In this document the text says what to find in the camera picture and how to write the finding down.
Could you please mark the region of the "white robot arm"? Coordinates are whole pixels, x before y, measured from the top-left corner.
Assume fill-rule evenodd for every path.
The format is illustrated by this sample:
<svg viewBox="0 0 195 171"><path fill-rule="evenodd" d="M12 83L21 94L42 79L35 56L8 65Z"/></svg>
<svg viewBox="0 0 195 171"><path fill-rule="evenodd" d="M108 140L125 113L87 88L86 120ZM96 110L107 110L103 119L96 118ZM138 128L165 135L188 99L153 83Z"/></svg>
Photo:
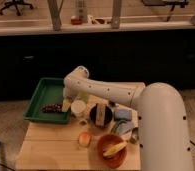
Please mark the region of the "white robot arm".
<svg viewBox="0 0 195 171"><path fill-rule="evenodd" d="M87 92L137 111L142 171L194 171L187 114L180 93L166 83L141 87L96 81L79 66L64 78L63 96Z"/></svg>

